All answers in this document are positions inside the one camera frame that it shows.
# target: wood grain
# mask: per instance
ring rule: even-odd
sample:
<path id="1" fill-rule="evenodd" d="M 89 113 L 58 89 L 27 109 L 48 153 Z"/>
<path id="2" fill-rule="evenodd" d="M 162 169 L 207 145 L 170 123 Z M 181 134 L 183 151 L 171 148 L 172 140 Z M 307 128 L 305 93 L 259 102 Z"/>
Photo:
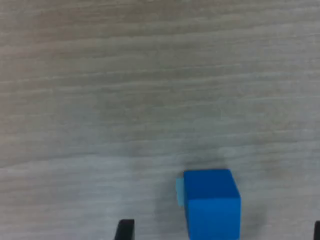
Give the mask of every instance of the wood grain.
<path id="1" fill-rule="evenodd" d="M 311 240 L 319 126 L 318 0 L 0 0 L 2 240 L 186 240 L 221 167 L 243 240 Z"/>

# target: blue block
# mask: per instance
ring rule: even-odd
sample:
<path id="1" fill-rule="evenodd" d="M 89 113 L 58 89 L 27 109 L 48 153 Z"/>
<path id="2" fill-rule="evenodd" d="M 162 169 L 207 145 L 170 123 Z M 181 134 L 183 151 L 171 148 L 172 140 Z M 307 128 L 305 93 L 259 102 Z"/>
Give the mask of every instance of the blue block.
<path id="1" fill-rule="evenodd" d="M 184 172 L 185 216 L 191 240 L 238 240 L 241 196 L 228 169 Z"/>

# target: blue cube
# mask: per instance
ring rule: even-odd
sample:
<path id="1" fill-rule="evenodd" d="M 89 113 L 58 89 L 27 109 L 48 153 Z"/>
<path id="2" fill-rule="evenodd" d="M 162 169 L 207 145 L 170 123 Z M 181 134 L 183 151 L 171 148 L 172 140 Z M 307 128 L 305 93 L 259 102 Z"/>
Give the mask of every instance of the blue cube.
<path id="1" fill-rule="evenodd" d="M 241 196 L 228 169 L 184 172 L 190 240 L 238 240 Z"/>

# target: cube face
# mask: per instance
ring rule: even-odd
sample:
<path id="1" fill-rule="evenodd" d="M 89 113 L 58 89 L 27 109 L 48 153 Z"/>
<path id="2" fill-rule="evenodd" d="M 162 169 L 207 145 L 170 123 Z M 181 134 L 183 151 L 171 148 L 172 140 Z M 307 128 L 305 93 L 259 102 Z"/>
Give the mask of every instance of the cube face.
<path id="1" fill-rule="evenodd" d="M 238 240 L 241 199 L 206 199 L 188 202 L 190 240 Z"/>
<path id="2" fill-rule="evenodd" d="M 185 171 L 184 187 L 189 200 L 240 197 L 228 169 Z"/>
<path id="3" fill-rule="evenodd" d="M 184 173 L 185 215 L 191 240 L 238 240 L 241 197 L 230 170 Z"/>

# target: black object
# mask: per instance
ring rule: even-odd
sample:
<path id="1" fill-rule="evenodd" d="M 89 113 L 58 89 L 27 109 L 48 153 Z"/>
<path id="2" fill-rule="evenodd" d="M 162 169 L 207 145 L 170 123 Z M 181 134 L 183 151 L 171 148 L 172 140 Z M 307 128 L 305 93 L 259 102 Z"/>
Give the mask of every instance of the black object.
<path id="1" fill-rule="evenodd" d="M 315 223 L 314 227 L 314 240 L 320 240 L 320 221 Z"/>
<path id="2" fill-rule="evenodd" d="M 119 221 L 114 240 L 135 240 L 135 220 Z"/>

